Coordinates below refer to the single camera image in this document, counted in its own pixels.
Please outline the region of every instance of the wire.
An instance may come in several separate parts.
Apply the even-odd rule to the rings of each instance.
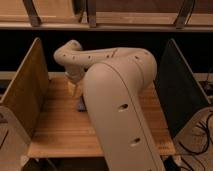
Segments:
[[[189,168],[190,171],[194,171],[192,166],[184,158],[181,157],[181,160],[185,163],[185,165]]]
[[[187,170],[187,171],[191,171],[191,170],[188,169],[187,167],[180,166],[179,168],[180,168],[180,169],[185,169],[185,170]]]
[[[209,122],[210,122],[210,119],[213,117],[213,111],[210,110],[209,112],[210,112],[210,114],[207,116],[206,121],[205,122],[201,121],[201,122],[198,123],[198,125],[196,125],[197,128],[203,130],[205,132],[205,134],[206,134],[206,143],[204,144],[202,150],[199,151],[199,152],[192,151],[191,149],[187,148],[186,146],[183,145],[183,143],[181,143],[179,141],[179,145],[187,153],[186,154],[176,154],[176,155],[189,155],[189,156],[192,156],[202,166],[204,171],[206,170],[204,164],[196,156],[205,153],[208,150],[208,148],[209,148],[210,142],[213,144],[213,140],[211,138],[210,128],[209,128]],[[181,160],[187,165],[187,167],[189,169],[188,168],[184,168],[182,166],[180,168],[183,168],[183,169],[185,169],[187,171],[190,170],[190,169],[193,170],[191,165],[188,162],[186,162],[186,160],[184,158],[181,157]]]
[[[206,168],[205,168],[204,164],[203,164],[196,156],[192,155],[192,157],[193,157],[198,163],[200,163],[200,165],[202,166],[203,170],[205,171]]]

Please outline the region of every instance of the wooden surface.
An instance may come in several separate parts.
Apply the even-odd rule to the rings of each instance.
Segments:
[[[67,79],[51,79],[45,103],[28,150],[33,158],[103,156],[95,131],[86,112],[76,111],[78,96],[72,97]],[[173,142],[154,87],[149,87],[140,98],[156,146],[161,155],[175,153]]]
[[[42,22],[75,22],[81,17],[74,14],[72,1],[69,0],[34,0],[36,11]],[[0,21],[29,21],[21,0],[0,0]]]
[[[24,140],[34,132],[48,84],[41,41],[35,39],[0,100],[0,113]]]

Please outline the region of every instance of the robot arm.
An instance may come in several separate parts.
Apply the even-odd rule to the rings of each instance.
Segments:
[[[138,98],[138,92],[155,78],[153,55],[140,48],[63,48],[56,51],[55,59],[69,75],[70,66],[91,66],[84,77],[83,94],[109,169],[164,170]]]

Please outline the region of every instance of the screw hole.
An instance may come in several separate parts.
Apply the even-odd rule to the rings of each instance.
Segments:
[[[131,146],[131,147],[135,147],[136,145],[138,145],[138,144],[140,143],[140,141],[141,141],[140,138],[135,138],[135,139],[131,142],[130,146]]]
[[[140,60],[140,58],[138,56],[135,56],[135,59]]]
[[[128,108],[128,104],[123,104],[118,108],[119,112],[123,112],[124,110],[126,110]]]

